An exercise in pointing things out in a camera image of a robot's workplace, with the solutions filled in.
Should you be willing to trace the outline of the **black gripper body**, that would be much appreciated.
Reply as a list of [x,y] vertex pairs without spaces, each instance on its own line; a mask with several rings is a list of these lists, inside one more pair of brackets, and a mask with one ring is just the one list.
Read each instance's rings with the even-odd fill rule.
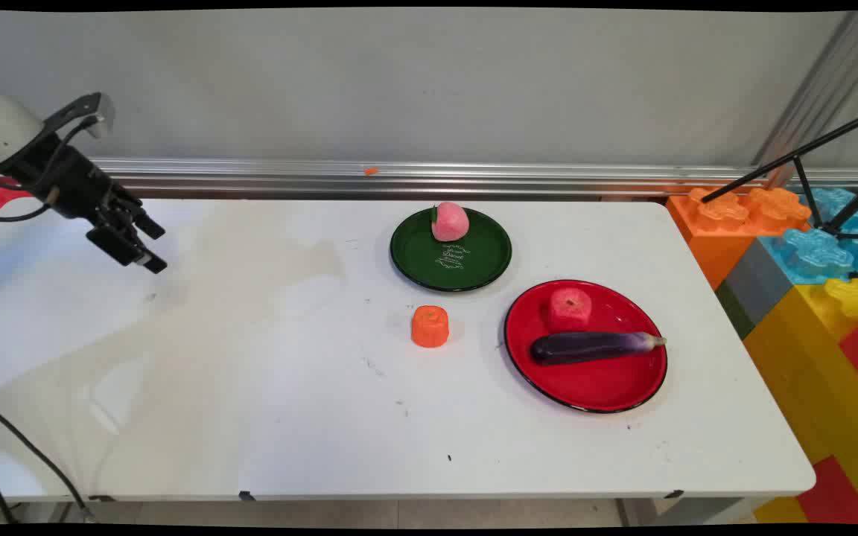
[[95,226],[141,220],[141,200],[72,146],[78,133],[49,133],[3,161],[4,176],[41,201],[30,213],[4,217],[4,223],[21,223],[50,210]]

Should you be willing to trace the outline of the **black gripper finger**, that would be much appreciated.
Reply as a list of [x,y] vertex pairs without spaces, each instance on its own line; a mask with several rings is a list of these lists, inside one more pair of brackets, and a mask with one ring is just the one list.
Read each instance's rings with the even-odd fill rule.
[[133,198],[115,198],[111,203],[113,211],[121,217],[128,226],[133,226],[146,234],[152,240],[162,237],[165,229],[161,227],[145,211],[140,200]]
[[86,233],[86,238],[122,266],[143,266],[153,274],[168,267],[163,258],[143,244],[132,224],[96,226]]

